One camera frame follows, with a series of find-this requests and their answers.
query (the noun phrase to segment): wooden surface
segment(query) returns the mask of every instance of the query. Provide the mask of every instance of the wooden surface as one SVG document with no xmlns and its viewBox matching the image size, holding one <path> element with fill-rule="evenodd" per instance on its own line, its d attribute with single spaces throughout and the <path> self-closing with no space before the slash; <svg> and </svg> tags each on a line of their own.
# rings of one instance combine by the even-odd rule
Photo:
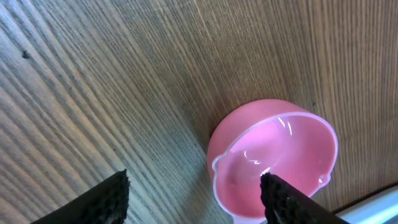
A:
<svg viewBox="0 0 398 224">
<path fill-rule="evenodd" d="M 126 168 L 128 223 L 231 223 L 206 146 L 263 98 L 336 129 L 327 209 L 397 182 L 397 21 L 398 1 L 0 1 L 0 222 Z"/>
</svg>

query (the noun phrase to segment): pink plastic container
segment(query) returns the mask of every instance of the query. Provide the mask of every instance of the pink plastic container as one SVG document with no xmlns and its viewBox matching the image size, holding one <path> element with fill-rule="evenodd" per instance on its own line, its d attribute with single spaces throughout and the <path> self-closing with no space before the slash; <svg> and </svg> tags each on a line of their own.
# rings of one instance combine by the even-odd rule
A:
<svg viewBox="0 0 398 224">
<path fill-rule="evenodd" d="M 227 115 L 207 152 L 213 190 L 235 224 L 266 218 L 260 176 L 271 172 L 307 196 L 330 181 L 338 141 L 324 119 L 282 100 L 258 100 Z"/>
</svg>

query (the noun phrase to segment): brown wooden tabletop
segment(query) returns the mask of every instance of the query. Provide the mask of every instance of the brown wooden tabletop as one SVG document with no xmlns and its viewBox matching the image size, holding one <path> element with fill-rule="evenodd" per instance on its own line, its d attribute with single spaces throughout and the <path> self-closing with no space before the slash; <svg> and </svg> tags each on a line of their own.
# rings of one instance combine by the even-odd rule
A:
<svg viewBox="0 0 398 224">
<path fill-rule="evenodd" d="M 340 142 L 314 199 L 398 181 L 398 1 L 1 0 L 0 222 L 29 223 L 117 170 L 128 223 L 231 223 L 211 132 L 277 98 Z"/>
</svg>

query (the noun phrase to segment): pouring lip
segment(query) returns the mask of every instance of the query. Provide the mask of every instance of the pouring lip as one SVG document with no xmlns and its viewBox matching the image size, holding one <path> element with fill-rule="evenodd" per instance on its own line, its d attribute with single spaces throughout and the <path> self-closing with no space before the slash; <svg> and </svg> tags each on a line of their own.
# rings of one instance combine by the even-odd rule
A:
<svg viewBox="0 0 398 224">
<path fill-rule="evenodd" d="M 334 140 L 334 150 L 335 150 L 335 153 L 334 153 L 333 162 L 332 162 L 332 164 L 331 164 L 329 170 L 326 172 L 325 175 L 327 175 L 327 176 L 329 176 L 329 177 L 331 176 L 331 172 L 332 172 L 332 170 L 333 170 L 333 168 L 334 168 L 334 166 L 335 166 L 335 164 L 336 164 L 336 160 L 337 160 L 337 154 L 338 154 L 338 139 L 337 139 L 337 135 L 336 135 L 335 130 L 333 129 L 333 127 L 331 126 L 331 124 L 329 124 L 329 122 L 327 122 L 325 119 L 319 117 L 318 115 L 315 115 L 315 114 L 310 113 L 310 112 L 288 112 L 288 113 L 277 114 L 277 115 L 268 117 L 268 118 L 266 118 L 266 119 L 263 119 L 262 121 L 259 121 L 259 122 L 255 123 L 255 124 L 252 125 L 250 128 L 248 128 L 248 129 L 245 130 L 243 133 L 241 133 L 241 134 L 228 146 L 228 148 L 225 150 L 225 152 L 222 153 L 222 154 L 220 154 L 220 155 L 218 155 L 218 156 L 216 156 L 216 157 L 214 158 L 213 162 L 211 163 L 211 168 L 212 168 L 213 171 L 214 171 L 214 177 L 213 177 L 213 192 L 214 192 L 215 199 L 216 199 L 218 205 L 219 205 L 226 213 L 230 214 L 232 217 L 243 217 L 243 218 L 248 218 L 248 219 L 252 219 L 252 220 L 258 220 L 259 222 L 263 222 L 263 221 L 266 220 L 265 215 L 264 215 L 264 217 L 246 217 L 246 216 L 243 216 L 243 215 L 236 215 L 236 214 L 232 213 L 231 211 L 229 211 L 229 210 L 221 203 L 221 200 L 220 200 L 220 198 L 219 198 L 219 196 L 218 196 L 218 194 L 217 194 L 217 185 L 216 185 L 216 183 L 217 183 L 217 181 L 216 181 L 216 180 L 217 180 L 217 174 L 218 174 L 217 166 L 216 166 L 216 165 L 217 165 L 217 162 L 218 162 L 220 159 L 222 159 L 224 156 L 226 156 L 227 153 L 229 153 L 229 150 L 230 150 L 230 149 L 231 149 L 243 136 L 245 136 L 247 133 L 249 133 L 249 132 L 252 131 L 253 129 L 256 129 L 257 127 L 259 127 L 259 126 L 261 126 L 261 125 L 263 125 L 263 124 L 265 124 L 265 123 L 267 123 L 267 122 L 270 122 L 270 121 L 272 121 L 272 120 L 274 120 L 274 119 L 277 119 L 277 118 L 284 118 L 284 117 L 289 117 L 289 116 L 304 116 L 304 117 L 312 118 L 312 119 L 315 119 L 315 120 L 321 122 L 324 126 L 326 126 L 326 127 L 328 128 L 328 130 L 329 130 L 329 132 L 330 132 L 330 134 L 332 135 L 333 140 Z M 329 181 L 328 181 L 327 183 L 325 183 L 325 184 L 317 185 L 317 187 L 315 188 L 315 190 L 314 190 L 313 192 L 311 192 L 311 193 L 308 195 L 308 197 L 311 197 L 311 196 L 314 195 L 319 189 L 321 189 L 322 187 L 326 186 L 326 185 L 329 183 Z"/>
</svg>

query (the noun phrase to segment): measuring cup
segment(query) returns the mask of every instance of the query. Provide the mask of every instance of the measuring cup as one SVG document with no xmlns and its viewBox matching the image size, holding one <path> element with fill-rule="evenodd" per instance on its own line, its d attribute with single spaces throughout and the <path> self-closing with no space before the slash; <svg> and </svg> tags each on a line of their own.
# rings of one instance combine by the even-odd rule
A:
<svg viewBox="0 0 398 224">
<path fill-rule="evenodd" d="M 207 152 L 213 191 L 234 224 L 266 220 L 260 176 L 278 175 L 311 197 L 330 181 L 338 141 L 328 122 L 283 100 L 258 100 L 227 115 Z"/>
</svg>

